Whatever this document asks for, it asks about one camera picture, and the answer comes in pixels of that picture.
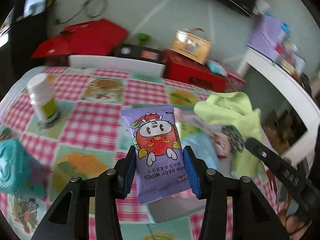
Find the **person hand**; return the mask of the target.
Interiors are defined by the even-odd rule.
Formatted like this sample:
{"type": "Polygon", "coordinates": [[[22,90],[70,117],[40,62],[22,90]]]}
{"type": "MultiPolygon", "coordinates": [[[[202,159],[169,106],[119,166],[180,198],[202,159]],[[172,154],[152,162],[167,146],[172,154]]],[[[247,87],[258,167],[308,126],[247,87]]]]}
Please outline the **person hand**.
{"type": "Polygon", "coordinates": [[[302,210],[297,210],[295,214],[291,215],[288,215],[285,210],[281,210],[278,213],[278,218],[291,239],[301,239],[312,223],[312,220],[302,210]]]}

